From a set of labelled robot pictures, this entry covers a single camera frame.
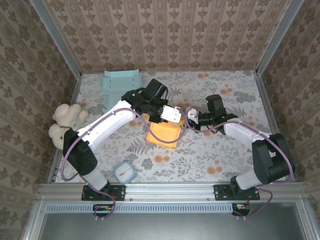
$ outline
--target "teddy bear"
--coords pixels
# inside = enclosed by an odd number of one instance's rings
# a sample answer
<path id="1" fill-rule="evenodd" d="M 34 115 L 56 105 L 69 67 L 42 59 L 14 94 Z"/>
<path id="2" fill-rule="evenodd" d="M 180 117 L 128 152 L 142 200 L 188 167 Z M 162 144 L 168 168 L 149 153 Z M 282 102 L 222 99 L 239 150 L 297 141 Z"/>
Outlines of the teddy bear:
<path id="1" fill-rule="evenodd" d="M 88 117 L 87 110 L 81 109 L 80 104 L 61 104 L 56 108 L 52 116 L 56 121 L 49 128 L 49 136 L 52 138 L 53 145 L 60 150 L 64 148 L 64 135 L 69 129 L 80 129 Z"/>

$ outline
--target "aluminum frame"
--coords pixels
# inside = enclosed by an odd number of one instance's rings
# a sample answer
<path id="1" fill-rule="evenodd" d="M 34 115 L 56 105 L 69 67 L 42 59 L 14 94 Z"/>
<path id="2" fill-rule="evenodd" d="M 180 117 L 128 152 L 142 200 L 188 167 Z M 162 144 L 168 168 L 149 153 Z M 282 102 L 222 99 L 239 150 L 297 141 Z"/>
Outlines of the aluminum frame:
<path id="1" fill-rule="evenodd" d="M 73 73 L 75 79 L 79 81 L 81 78 L 81 66 L 78 64 L 76 59 L 72 54 L 72 50 L 68 47 L 61 31 L 58 29 L 50 11 L 47 9 L 46 4 L 43 0 L 30 0 L 35 11 L 39 15 L 41 21 L 43 22 L 46 30 L 49 32 L 53 41 L 55 42 L 57 48 L 62 54 L 66 64 L 69 66 L 71 72 Z"/>
<path id="2" fill-rule="evenodd" d="M 272 110 L 271 103 L 270 103 L 270 100 L 269 100 L 269 97 L 267 94 L 267 90 L 264 85 L 264 81 L 263 81 L 261 75 L 258 75 L 258 74 L 254 75 L 254 79 L 255 79 L 255 83 L 258 88 L 259 94 L 260 94 L 261 102 L 264 107 L 265 115 L 268 120 L 271 133 L 272 134 L 279 133 L 280 131 L 279 131 L 279 128 L 277 125 L 276 117 L 275 117 L 274 112 Z"/>
<path id="3" fill-rule="evenodd" d="M 266 47 L 264 53 L 262 54 L 257 66 L 256 71 L 262 75 L 266 70 L 271 58 L 275 54 L 279 44 L 287 33 L 288 28 L 290 27 L 292 21 L 295 19 L 301 5 L 304 0 L 293 0 L 290 1 L 288 7 L 286 8 L 279 24 L 277 25 L 269 43 Z"/>
<path id="4" fill-rule="evenodd" d="M 243 203 L 245 201 L 216 201 L 214 185 L 229 182 L 192 183 L 130 183 L 126 185 L 125 200 L 122 204 L 172 204 L 172 203 Z M 23 240 L 36 240 L 45 218 L 47 204 L 110 204 L 111 201 L 82 201 L 84 183 L 45 183 L 41 184 L 36 196 L 31 217 Z M 272 203 L 295 203 L 299 212 L 303 231 L 308 240 L 319 240 L 319 228 L 310 207 L 307 194 L 301 182 L 268 184 L 263 187 L 273 193 Z M 265 203 L 270 195 L 260 191 L 260 200 Z"/>

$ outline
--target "floral tablecloth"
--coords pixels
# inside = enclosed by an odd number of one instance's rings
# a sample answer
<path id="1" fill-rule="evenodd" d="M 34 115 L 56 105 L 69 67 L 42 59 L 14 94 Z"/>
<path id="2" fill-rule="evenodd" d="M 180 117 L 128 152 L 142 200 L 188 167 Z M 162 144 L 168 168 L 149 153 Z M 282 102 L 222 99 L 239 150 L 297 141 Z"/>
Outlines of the floral tablecloth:
<path id="1" fill-rule="evenodd" d="M 253 71 L 143 72 L 143 86 L 155 78 L 169 88 L 172 106 L 199 106 L 207 112 L 206 97 L 220 94 L 227 112 L 234 113 L 256 129 L 270 128 Z M 103 114 L 100 88 L 102 74 L 84 74 L 77 102 L 89 111 L 85 125 Z M 132 163 L 137 176 L 133 182 L 216 182 L 253 168 L 252 153 L 232 137 L 218 133 L 187 130 L 175 149 L 146 141 L 147 130 L 139 119 L 122 126 L 95 150 L 98 167 L 110 182 L 114 169 L 123 161 Z M 67 163 L 66 177 L 75 173 Z M 81 182 L 76 177 L 73 182 Z M 60 169 L 56 183 L 62 183 Z"/>

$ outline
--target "purple cable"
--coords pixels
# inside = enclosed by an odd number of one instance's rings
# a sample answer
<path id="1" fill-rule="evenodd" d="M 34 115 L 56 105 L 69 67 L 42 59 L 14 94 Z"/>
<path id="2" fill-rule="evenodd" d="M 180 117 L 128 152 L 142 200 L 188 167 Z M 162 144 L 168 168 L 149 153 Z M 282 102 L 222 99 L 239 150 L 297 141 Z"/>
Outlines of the purple cable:
<path id="1" fill-rule="evenodd" d="M 249 214 L 249 215 L 247 215 L 247 216 L 243 216 L 243 215 L 242 215 L 240 212 L 238 212 L 238 211 L 233 211 L 233 212 L 235 212 L 236 214 L 239 215 L 239 216 L 237 216 L 237 217 L 240 217 L 240 218 L 243 218 L 243 219 L 251 218 L 251 217 L 257 215 L 258 213 L 260 213 L 263 209 L 265 209 L 265 208 L 270 204 L 272 198 L 274 197 L 273 193 L 272 193 L 271 191 L 267 190 L 267 189 L 263 189 L 263 188 L 260 188 L 260 187 L 259 187 L 258 189 L 261 190 L 261 191 L 263 191 L 263 192 L 267 192 L 267 193 L 270 194 L 270 197 L 269 197 L 268 201 L 266 201 L 266 203 L 265 203 L 258 211 L 255 211 L 254 213 Z"/>
<path id="2" fill-rule="evenodd" d="M 151 131 L 151 129 L 150 129 L 150 127 L 148 126 L 147 122 L 144 120 L 144 118 L 143 118 L 139 113 L 137 113 L 136 111 L 132 110 L 131 108 L 119 108 L 119 109 L 117 109 L 117 110 L 115 110 L 115 111 L 107 114 L 105 117 L 101 118 L 99 121 L 97 121 L 94 125 L 92 125 L 87 131 L 85 131 L 81 136 L 79 136 L 79 137 L 71 144 L 71 146 L 70 146 L 69 149 L 67 150 L 67 152 L 66 152 L 66 154 L 65 154 L 65 156 L 64 156 L 64 158 L 63 158 L 62 164 L 61 164 L 61 179 L 62 179 L 63 181 L 69 182 L 69 181 L 71 181 L 72 179 L 74 179 L 77 175 L 79 175 L 79 173 L 76 173 L 75 175 L 73 175 L 73 176 L 70 177 L 70 178 L 65 178 L 65 175 L 64 175 L 65 165 L 66 165 L 67 159 L 68 159 L 68 157 L 69 157 L 72 149 L 75 147 L 75 145 L 76 145 L 82 138 L 84 138 L 84 136 L 86 136 L 89 132 L 91 132 L 96 126 L 98 126 L 100 123 L 102 123 L 104 120 L 108 119 L 108 118 L 111 117 L 112 115 L 115 115 L 115 114 L 117 114 L 117 113 L 119 113 L 119 112 L 121 112 L 121 111 L 129 111 L 129 112 L 131 112 L 131 113 L 134 113 L 138 118 L 141 119 L 141 121 L 142 121 L 143 124 L 146 126 L 146 128 L 147 128 L 147 130 L 150 132 L 150 134 L 151 134 L 155 139 L 157 139 L 158 141 L 163 142 L 163 143 L 165 143 L 165 144 L 172 144 L 172 143 L 175 143 L 175 142 L 179 141 L 179 140 L 183 137 L 183 135 L 185 134 L 185 132 L 186 132 L 186 130 L 187 130 L 187 125 L 185 124 L 185 125 L 183 126 L 183 131 L 182 131 L 182 133 L 180 134 L 180 136 L 179 136 L 176 140 L 173 140 L 173 141 L 163 141 L 163 140 L 161 140 L 160 138 L 158 138 L 158 137 Z M 185 113 L 184 113 L 182 110 L 180 110 L 180 112 L 181 112 L 181 114 L 183 115 L 184 119 L 186 119 Z M 110 217 L 110 215 L 114 212 L 114 210 L 115 210 L 115 208 L 116 208 L 116 200 L 115 200 L 115 198 L 112 197 L 110 194 L 108 194 L 108 193 L 106 193 L 106 192 L 99 191 L 98 189 L 94 188 L 91 184 L 89 184 L 89 183 L 86 181 L 86 179 L 85 179 L 83 176 L 81 176 L 81 175 L 79 175 L 79 176 L 80 176 L 80 178 L 82 178 L 82 180 L 84 180 L 85 183 L 88 184 L 88 186 L 89 186 L 93 191 L 97 192 L 98 194 L 106 195 L 107 197 L 109 197 L 109 198 L 112 200 L 112 202 L 113 202 L 113 207 L 112 207 L 111 211 L 108 213 L 108 215 L 105 216 L 105 218 Z M 96 218 L 98 218 L 98 216 L 97 216 L 97 209 L 98 209 L 98 208 L 94 209 L 94 213 L 93 213 L 93 215 L 94 215 Z"/>
<path id="3" fill-rule="evenodd" d="M 197 111 L 199 111 L 199 108 L 198 108 L 197 106 L 192 106 L 192 107 L 190 107 L 190 108 L 186 111 L 186 113 L 185 113 L 186 116 L 188 116 L 188 113 L 189 113 L 189 111 L 190 111 L 191 109 L 196 109 Z M 193 131 L 196 132 L 196 133 L 206 133 L 206 132 L 210 132 L 210 131 L 212 131 L 212 130 L 214 130 L 214 129 L 217 129 L 217 128 L 225 125 L 225 124 L 240 124 L 241 126 L 249 129 L 251 132 L 253 132 L 253 133 L 257 134 L 257 135 L 260 135 L 260 136 L 263 137 L 266 141 L 268 141 L 268 143 L 270 143 L 270 144 L 281 154 L 281 156 L 283 157 L 283 159 L 285 160 L 285 162 L 286 162 L 286 164 L 288 165 L 288 168 L 289 168 L 289 178 L 286 179 L 286 180 L 274 181 L 274 183 L 285 184 L 285 183 L 292 182 L 293 176 L 294 176 L 294 171 L 293 171 L 293 169 L 292 169 L 292 166 L 291 166 L 291 163 L 290 163 L 289 159 L 287 158 L 287 156 L 285 155 L 285 153 L 284 153 L 273 141 L 271 141 L 266 135 L 262 134 L 260 131 L 258 131 L 258 130 L 256 130 L 256 129 L 254 129 L 254 128 L 248 126 L 248 125 L 246 125 L 246 124 L 243 123 L 243 122 L 237 122 L 237 121 L 227 121 L 227 122 L 223 122 L 223 123 L 220 123 L 220 124 L 218 124 L 218 125 L 210 128 L 210 129 L 206 129 L 206 130 L 196 130 L 196 129 L 193 129 L 193 128 L 190 126 L 190 124 L 189 124 L 188 121 L 185 121 L 185 123 L 186 123 L 186 125 L 188 126 L 188 128 L 190 128 L 191 130 L 193 130 Z"/>
<path id="4" fill-rule="evenodd" d="M 87 131 L 85 131 L 81 136 L 79 136 L 72 144 L 71 146 L 69 147 L 68 151 L 66 152 L 64 158 L 63 158 L 63 161 L 62 161 L 62 164 L 61 164 L 61 179 L 65 182 L 69 182 L 71 181 L 72 179 L 74 179 L 79 173 L 76 173 L 75 175 L 73 175 L 72 177 L 70 178 L 65 178 L 65 175 L 64 175 L 64 170 L 65 170 L 65 165 L 66 165 L 66 162 L 67 162 L 67 159 L 72 151 L 72 149 L 75 147 L 75 145 L 84 137 L 88 134 L 88 132 L 91 132 L 96 126 L 98 126 L 100 123 L 102 123 L 104 120 L 108 119 L 109 117 L 111 117 L 112 115 L 115 115 L 121 111 L 129 111 L 133 114 L 135 114 L 138 118 L 140 118 L 140 120 L 143 122 L 143 124 L 145 125 L 145 127 L 147 128 L 147 130 L 150 132 L 150 134 L 155 138 L 157 139 L 158 141 L 162 142 L 162 143 L 165 143 L 165 144 L 173 144 L 177 141 L 179 141 L 185 134 L 186 130 L 187 130 L 187 125 L 185 124 L 183 126 L 183 130 L 182 130 L 182 133 L 180 134 L 180 136 L 175 139 L 175 140 L 172 140 L 172 141 L 164 141 L 164 140 L 161 140 L 160 138 L 158 138 L 153 132 L 152 130 L 150 129 L 150 127 L 148 126 L 147 122 L 144 120 L 144 118 L 139 114 L 137 113 L 136 111 L 132 110 L 131 108 L 119 108 L 117 110 L 115 110 L 114 112 L 111 112 L 109 113 L 108 115 L 106 115 L 105 117 L 101 118 L 98 122 L 96 122 L 94 125 L 92 125 Z M 183 115 L 184 119 L 186 119 L 186 115 L 185 113 L 180 110 L 181 114 Z"/>
<path id="5" fill-rule="evenodd" d="M 88 186 L 93 190 L 93 191 L 95 191 L 96 193 L 98 193 L 98 194 L 102 194 L 102 195 L 106 195 L 107 197 L 109 197 L 111 200 L 112 200 L 112 209 L 110 210 L 110 212 L 106 215 L 106 216 L 103 216 L 103 217 L 101 217 L 101 219 L 106 219 L 106 218 L 108 218 L 108 217 L 110 217 L 111 216 L 111 214 L 115 211 L 115 209 L 116 209 L 116 200 L 115 200 L 115 198 L 113 197 L 113 196 L 111 196 L 110 194 L 108 194 L 108 193 L 106 193 L 106 192 L 103 192 L 103 191 L 99 191 L 98 189 L 96 189 L 95 187 L 93 187 L 90 183 L 88 183 L 87 181 L 86 181 L 86 179 L 83 177 L 83 176 L 81 176 L 80 175 L 80 178 L 82 178 L 82 180 L 84 180 L 87 184 L 88 184 Z M 102 208 L 103 206 L 97 206 L 95 209 L 94 209 L 94 212 L 93 212 L 93 215 L 96 217 L 96 219 L 98 219 L 99 217 L 97 216 L 97 209 L 99 209 L 99 208 Z"/>

